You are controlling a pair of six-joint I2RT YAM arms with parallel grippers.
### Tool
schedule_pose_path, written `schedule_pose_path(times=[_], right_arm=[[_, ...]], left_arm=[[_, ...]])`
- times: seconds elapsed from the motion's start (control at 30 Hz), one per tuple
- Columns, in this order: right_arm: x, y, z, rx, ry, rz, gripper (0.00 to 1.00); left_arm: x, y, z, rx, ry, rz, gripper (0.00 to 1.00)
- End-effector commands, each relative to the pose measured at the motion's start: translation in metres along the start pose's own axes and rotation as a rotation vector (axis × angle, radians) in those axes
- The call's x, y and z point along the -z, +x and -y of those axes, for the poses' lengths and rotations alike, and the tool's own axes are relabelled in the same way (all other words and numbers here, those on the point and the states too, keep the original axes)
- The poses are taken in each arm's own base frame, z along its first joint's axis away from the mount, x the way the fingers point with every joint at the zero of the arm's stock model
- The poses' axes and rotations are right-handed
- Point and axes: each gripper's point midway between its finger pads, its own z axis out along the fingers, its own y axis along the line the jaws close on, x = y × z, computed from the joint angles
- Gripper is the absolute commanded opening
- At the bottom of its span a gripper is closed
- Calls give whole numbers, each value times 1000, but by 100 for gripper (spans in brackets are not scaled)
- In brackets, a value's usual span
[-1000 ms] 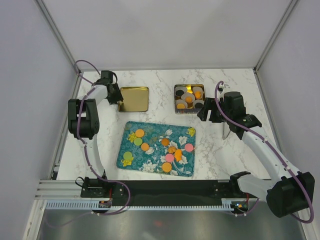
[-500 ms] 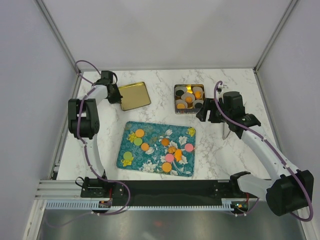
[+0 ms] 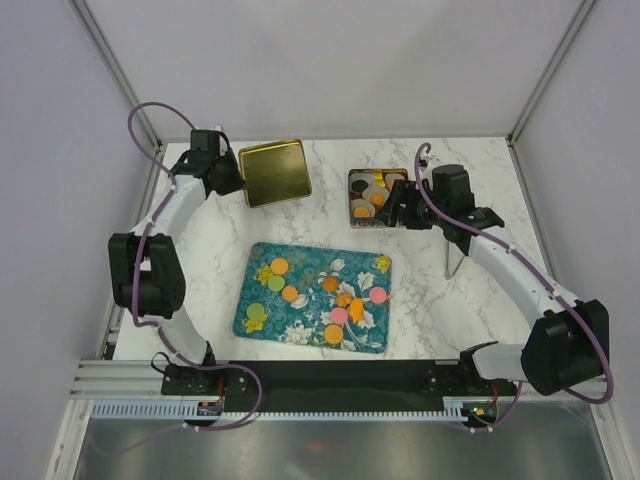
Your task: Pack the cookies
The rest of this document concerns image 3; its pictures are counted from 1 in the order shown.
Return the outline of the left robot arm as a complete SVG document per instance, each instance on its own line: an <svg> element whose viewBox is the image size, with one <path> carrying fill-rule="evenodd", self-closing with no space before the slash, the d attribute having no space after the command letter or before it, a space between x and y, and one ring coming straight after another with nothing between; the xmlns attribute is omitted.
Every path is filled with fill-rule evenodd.
<svg viewBox="0 0 640 480"><path fill-rule="evenodd" d="M115 303L128 310L137 328L154 331L164 349L165 395L208 395L221 375L210 343L197 331L185 307L186 279L176 243L211 194L243 189L244 180L227 135L195 129L189 147L166 168L168 186L147 216L108 242Z"/></svg>

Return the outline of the square cookie tin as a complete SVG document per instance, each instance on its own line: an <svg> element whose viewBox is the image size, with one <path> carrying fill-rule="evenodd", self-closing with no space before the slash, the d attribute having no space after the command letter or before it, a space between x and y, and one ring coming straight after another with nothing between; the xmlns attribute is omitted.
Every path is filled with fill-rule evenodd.
<svg viewBox="0 0 640 480"><path fill-rule="evenodd" d="M397 180L407 180L408 172L406 169L400 168L373 168L373 169L351 169L347 175L347 197L348 197L348 211L349 211L349 219L350 226L352 228L378 228L383 227L384 224L375 219L377 213L379 213L382 208L375 208L376 214L372 218L353 218L350 212L350 203L355 199L363 199L362 196L357 198L350 193L349 190L349 176L355 172L367 172L371 173L375 177L375 182L373 184L380 185L386 188L391 194L391 190L393 189L393 184Z"/></svg>

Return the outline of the black round cookie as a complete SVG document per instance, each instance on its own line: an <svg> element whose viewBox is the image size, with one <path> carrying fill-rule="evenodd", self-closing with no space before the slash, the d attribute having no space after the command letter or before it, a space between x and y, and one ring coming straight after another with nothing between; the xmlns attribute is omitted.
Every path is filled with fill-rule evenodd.
<svg viewBox="0 0 640 480"><path fill-rule="evenodd" d="M368 188L369 184L367 181L358 179L351 184L351 192L356 195L361 195L364 190Z"/></svg>

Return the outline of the gold tin lid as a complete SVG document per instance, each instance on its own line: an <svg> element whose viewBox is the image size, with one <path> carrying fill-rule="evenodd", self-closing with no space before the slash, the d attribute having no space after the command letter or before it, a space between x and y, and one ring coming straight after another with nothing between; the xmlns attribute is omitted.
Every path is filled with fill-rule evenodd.
<svg viewBox="0 0 640 480"><path fill-rule="evenodd" d="M238 152L245 201L258 208L311 195L309 169L300 139L259 144Z"/></svg>

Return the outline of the metal tongs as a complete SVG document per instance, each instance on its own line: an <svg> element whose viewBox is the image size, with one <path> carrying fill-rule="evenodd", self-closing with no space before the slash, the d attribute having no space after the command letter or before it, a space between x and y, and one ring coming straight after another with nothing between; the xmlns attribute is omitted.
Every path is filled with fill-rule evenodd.
<svg viewBox="0 0 640 480"><path fill-rule="evenodd" d="M460 269L465 256L457 246L449 241L444 242L444 277L451 280Z"/></svg>

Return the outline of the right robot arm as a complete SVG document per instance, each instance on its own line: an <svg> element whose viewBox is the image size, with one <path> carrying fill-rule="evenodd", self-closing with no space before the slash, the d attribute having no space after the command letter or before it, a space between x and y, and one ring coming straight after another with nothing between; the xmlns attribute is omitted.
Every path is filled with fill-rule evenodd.
<svg viewBox="0 0 640 480"><path fill-rule="evenodd" d="M526 342L484 343L464 350L457 382L480 394L493 380L524 382L541 395L575 395L576 385L606 382L598 403L609 401L614 383L609 363L609 313L598 300L583 301L544 273L520 249L504 220L479 207L461 165L437 167L431 179L396 180L376 218L386 227L438 227L444 238L482 267L518 307L530 327Z"/></svg>

